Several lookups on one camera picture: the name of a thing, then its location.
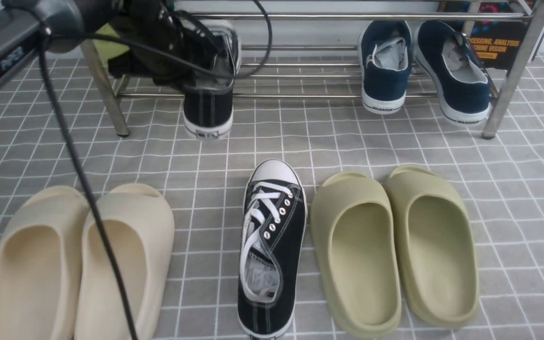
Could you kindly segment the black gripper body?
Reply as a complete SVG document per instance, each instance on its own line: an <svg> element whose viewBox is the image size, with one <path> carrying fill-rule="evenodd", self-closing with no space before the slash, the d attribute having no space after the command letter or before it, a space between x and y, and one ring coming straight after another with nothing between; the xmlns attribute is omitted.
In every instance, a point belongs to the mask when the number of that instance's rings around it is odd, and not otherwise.
<svg viewBox="0 0 544 340"><path fill-rule="evenodd" d="M166 52L181 60L212 70L215 58L223 57L223 40L187 12L175 12L165 0L126 0L110 22L121 39ZM108 71L121 76L150 77L158 86L183 90L194 86L199 73L157 53L130 47L108 58Z"/></svg>

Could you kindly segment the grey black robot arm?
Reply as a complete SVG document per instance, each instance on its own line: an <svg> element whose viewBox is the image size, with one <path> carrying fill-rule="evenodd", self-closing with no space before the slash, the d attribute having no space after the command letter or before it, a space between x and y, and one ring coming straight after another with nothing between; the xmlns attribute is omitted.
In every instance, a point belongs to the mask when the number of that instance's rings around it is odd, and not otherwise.
<svg viewBox="0 0 544 340"><path fill-rule="evenodd" d="M164 0L4 0L0 9L0 89L46 52L66 53L84 40L120 43L158 61L157 76L212 75L187 53L184 33Z"/></svg>

